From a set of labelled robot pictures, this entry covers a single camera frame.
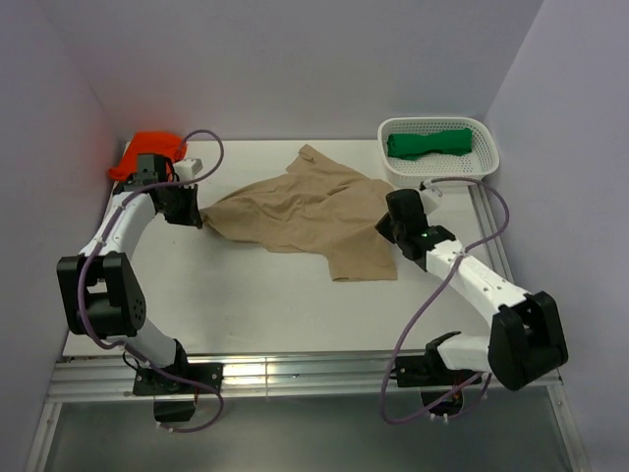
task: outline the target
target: black mounting bracket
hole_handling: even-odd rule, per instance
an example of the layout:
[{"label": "black mounting bracket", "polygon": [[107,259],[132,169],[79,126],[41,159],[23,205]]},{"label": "black mounting bracket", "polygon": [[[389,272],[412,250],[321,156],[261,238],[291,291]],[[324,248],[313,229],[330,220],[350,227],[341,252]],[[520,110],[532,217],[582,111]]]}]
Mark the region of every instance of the black mounting bracket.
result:
[{"label": "black mounting bracket", "polygon": [[[395,359],[395,381],[400,388],[461,384],[476,372],[469,370],[434,370],[429,356],[398,356]],[[474,381],[480,384],[481,379]]]},{"label": "black mounting bracket", "polygon": [[[199,382],[220,391],[223,381],[223,365],[218,362],[194,363],[188,366],[185,379]],[[134,382],[134,396],[189,395],[196,388],[187,383],[164,379],[152,369],[138,368]]]},{"label": "black mounting bracket", "polygon": [[[185,379],[199,382],[220,391],[223,381],[223,365],[217,362],[189,364]],[[195,394],[197,388],[187,383],[164,379],[152,369],[138,368],[134,381],[134,396]],[[166,399],[153,402],[153,417],[159,423],[171,424],[191,420],[197,403],[193,400]]]}]

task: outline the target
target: lavender wall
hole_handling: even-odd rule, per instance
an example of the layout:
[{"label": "lavender wall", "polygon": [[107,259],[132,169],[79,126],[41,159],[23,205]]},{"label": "lavender wall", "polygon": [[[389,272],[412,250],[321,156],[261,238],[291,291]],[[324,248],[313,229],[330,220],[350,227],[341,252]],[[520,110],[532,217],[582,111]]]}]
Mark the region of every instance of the lavender wall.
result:
[{"label": "lavender wall", "polygon": [[124,137],[373,138],[486,113],[542,0],[39,0]]},{"label": "lavender wall", "polygon": [[595,470],[629,467],[629,2],[545,0],[486,118],[517,279],[556,297]]},{"label": "lavender wall", "polygon": [[0,469],[22,470],[66,324],[55,276],[96,227],[116,139],[34,0],[0,15]]}]

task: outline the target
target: beige fabric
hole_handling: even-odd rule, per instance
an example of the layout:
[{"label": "beige fabric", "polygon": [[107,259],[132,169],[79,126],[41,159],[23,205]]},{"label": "beige fabric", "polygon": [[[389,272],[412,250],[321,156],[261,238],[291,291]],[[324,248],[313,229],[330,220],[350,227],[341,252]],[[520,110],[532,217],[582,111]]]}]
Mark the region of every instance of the beige fabric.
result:
[{"label": "beige fabric", "polygon": [[286,171],[203,209],[203,221],[227,239],[271,252],[322,254],[333,280],[397,279],[389,244],[374,229],[389,184],[308,145]]}]

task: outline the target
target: white plastic basket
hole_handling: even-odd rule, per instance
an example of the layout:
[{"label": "white plastic basket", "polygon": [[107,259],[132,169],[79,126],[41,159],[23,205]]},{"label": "white plastic basket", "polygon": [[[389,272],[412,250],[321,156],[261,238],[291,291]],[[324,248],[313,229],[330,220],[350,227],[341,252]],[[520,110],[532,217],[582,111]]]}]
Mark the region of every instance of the white plastic basket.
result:
[{"label": "white plastic basket", "polygon": [[[472,130],[472,152],[464,155],[429,153],[418,160],[404,160],[387,155],[390,134],[428,135],[446,130]],[[397,187],[418,187],[422,181],[436,177],[472,177],[482,179],[498,168],[498,150],[486,126],[472,118],[408,117],[391,118],[377,130],[382,161],[388,181]]]}]

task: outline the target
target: red cloth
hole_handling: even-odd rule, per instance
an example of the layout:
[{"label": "red cloth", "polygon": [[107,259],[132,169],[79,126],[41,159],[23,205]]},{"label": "red cloth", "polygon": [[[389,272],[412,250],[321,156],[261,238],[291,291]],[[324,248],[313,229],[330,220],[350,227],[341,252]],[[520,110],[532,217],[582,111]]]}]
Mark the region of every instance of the red cloth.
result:
[{"label": "red cloth", "polygon": [[186,145],[181,146],[181,138],[172,133],[163,131],[142,131],[136,133],[129,143],[122,159],[116,167],[109,169],[109,178],[119,182],[125,182],[131,174],[137,170],[138,154],[159,154],[169,157],[175,163],[186,155]]}]

